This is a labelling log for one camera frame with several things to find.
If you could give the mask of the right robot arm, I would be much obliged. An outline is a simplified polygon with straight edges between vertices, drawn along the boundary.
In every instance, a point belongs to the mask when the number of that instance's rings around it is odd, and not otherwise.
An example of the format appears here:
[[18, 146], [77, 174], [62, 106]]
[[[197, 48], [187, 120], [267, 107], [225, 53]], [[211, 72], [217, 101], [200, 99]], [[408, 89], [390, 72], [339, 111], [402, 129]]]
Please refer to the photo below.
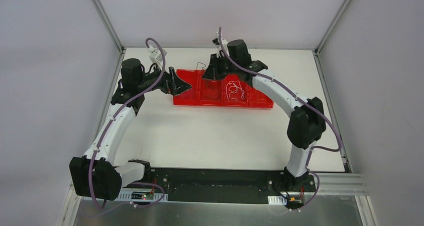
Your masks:
[[304, 97], [277, 82], [266, 64], [252, 60], [244, 40], [227, 42], [214, 38], [212, 42], [217, 52], [211, 55], [203, 79], [218, 81], [227, 75], [236, 75], [272, 99], [289, 117], [287, 137], [292, 147], [282, 182], [287, 189], [298, 190], [308, 177], [307, 160], [312, 146], [326, 130], [323, 102], [318, 97]]

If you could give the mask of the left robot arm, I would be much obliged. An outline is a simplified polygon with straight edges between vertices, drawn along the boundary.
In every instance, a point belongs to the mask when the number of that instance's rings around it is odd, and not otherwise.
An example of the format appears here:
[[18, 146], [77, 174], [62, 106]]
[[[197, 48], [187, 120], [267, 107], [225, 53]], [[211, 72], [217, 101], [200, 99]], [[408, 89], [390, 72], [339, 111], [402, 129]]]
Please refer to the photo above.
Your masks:
[[126, 130], [138, 115], [145, 94], [160, 90], [176, 96], [191, 89], [191, 84], [181, 79], [173, 67], [168, 71], [154, 61], [148, 72], [139, 59], [130, 58], [121, 64], [121, 79], [113, 94], [107, 117], [100, 133], [81, 157], [69, 163], [75, 192], [79, 196], [115, 200], [120, 190], [135, 182], [140, 188], [152, 183], [150, 164], [138, 159], [122, 166], [114, 160]]

